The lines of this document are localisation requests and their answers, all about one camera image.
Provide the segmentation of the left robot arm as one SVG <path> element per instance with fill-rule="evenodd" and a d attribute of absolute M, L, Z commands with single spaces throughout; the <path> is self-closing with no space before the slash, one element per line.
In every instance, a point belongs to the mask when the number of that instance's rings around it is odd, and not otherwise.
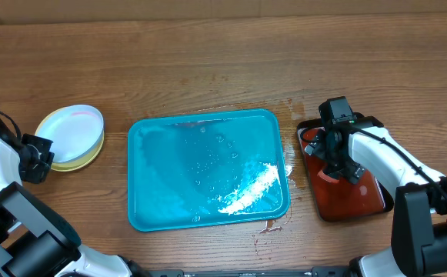
<path fill-rule="evenodd" d="M 52 141 L 9 129 L 0 112 L 0 276 L 147 276 L 120 255 L 82 244 L 57 212 L 23 187 L 44 182 Z"/>

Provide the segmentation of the teal plastic tray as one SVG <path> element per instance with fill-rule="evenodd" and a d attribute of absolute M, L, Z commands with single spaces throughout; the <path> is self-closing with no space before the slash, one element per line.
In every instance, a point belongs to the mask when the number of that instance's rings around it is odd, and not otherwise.
<path fill-rule="evenodd" d="M 282 217 L 290 192 L 267 109 L 146 118 L 127 138 L 127 214 L 140 232 Z"/>

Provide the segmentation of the red-stained sponge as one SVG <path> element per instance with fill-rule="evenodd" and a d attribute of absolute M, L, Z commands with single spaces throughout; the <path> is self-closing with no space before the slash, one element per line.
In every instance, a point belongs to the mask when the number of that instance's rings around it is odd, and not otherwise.
<path fill-rule="evenodd" d="M 339 179 L 326 175 L 322 170 L 317 173 L 317 176 L 328 183 L 337 184 L 339 182 Z"/>

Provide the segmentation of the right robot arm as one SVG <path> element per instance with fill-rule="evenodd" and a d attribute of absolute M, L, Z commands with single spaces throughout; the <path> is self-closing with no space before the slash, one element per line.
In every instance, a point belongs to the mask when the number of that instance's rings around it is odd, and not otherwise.
<path fill-rule="evenodd" d="M 346 97 L 319 106 L 297 135 L 311 185 L 359 186 L 376 180 L 393 212 L 390 246 L 348 265 L 315 267 L 313 276 L 435 276 L 447 272 L 447 177 L 400 146 L 373 116 L 352 111 Z"/>

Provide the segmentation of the black tray with red liquid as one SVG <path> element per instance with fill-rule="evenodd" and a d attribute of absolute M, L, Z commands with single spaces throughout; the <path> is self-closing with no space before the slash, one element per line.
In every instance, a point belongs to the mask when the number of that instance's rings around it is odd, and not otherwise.
<path fill-rule="evenodd" d="M 322 176 L 326 163 L 305 153 L 305 147 L 321 129 L 320 119 L 306 120 L 297 126 L 302 159 L 320 219 L 340 222 L 390 212 L 392 198 L 371 172 L 365 171 L 355 184 L 343 177 L 335 180 Z"/>

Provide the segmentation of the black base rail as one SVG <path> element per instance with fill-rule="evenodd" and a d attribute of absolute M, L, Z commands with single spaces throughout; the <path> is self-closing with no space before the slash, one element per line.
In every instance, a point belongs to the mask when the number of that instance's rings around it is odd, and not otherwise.
<path fill-rule="evenodd" d="M 315 266 L 311 269 L 199 271 L 152 270 L 152 277 L 351 277 L 357 276 L 348 266 Z"/>

